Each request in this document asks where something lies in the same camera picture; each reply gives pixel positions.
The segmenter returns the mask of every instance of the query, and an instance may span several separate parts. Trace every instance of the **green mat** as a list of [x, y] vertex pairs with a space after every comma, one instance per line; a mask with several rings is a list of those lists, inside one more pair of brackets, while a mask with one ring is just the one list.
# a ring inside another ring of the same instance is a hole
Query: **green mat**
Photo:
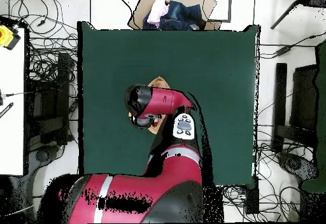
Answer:
[[252, 182], [257, 26], [246, 32], [96, 31], [83, 22], [81, 29], [85, 174], [143, 174], [155, 136], [131, 125], [124, 95], [129, 85], [161, 76], [199, 101], [215, 183]]

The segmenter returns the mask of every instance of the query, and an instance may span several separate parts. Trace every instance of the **table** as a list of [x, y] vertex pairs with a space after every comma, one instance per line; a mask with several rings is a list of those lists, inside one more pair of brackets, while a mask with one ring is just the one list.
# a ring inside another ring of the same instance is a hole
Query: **table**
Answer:
[[172, 89], [195, 95], [202, 106], [215, 184], [252, 183], [257, 27], [193, 33], [80, 26], [80, 173], [143, 174], [154, 135], [130, 124], [124, 94], [129, 85], [161, 76]]
[[[0, 22], [11, 26], [12, 21], [0, 17]], [[2, 94], [24, 92], [24, 76], [27, 65], [24, 28], [20, 28], [20, 41], [13, 50], [0, 48], [0, 89]], [[26, 145], [25, 102], [24, 94], [7, 97], [0, 106], [2, 111], [9, 103], [13, 107], [0, 118], [0, 174], [21, 176], [24, 173], [24, 158]]]

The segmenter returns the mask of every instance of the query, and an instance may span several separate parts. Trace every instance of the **black chair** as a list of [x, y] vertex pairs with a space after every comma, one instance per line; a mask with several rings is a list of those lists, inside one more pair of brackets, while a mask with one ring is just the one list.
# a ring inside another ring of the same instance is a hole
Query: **black chair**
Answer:
[[326, 0], [296, 0], [282, 14], [282, 16], [271, 26], [274, 29], [295, 7], [303, 5], [305, 7], [326, 8]]

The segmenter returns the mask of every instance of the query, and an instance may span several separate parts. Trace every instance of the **chair leg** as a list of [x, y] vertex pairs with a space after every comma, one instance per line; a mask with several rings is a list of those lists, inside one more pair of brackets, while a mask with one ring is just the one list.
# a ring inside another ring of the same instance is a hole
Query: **chair leg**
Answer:
[[294, 1], [290, 7], [287, 8], [287, 10], [284, 12], [284, 14], [281, 15], [281, 17], [274, 23], [274, 25], [271, 26], [271, 29], [274, 29], [296, 6], [302, 4], [302, 0], [296, 0]]

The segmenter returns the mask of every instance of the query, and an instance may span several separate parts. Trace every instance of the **white table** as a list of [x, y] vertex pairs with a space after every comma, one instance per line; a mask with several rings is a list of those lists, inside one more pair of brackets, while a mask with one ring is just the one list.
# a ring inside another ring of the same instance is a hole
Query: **white table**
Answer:
[[[0, 89], [2, 94], [24, 92], [24, 29], [13, 50], [0, 47]], [[0, 174], [23, 175], [24, 159], [24, 95], [7, 97], [0, 106], [13, 107], [0, 118]]]

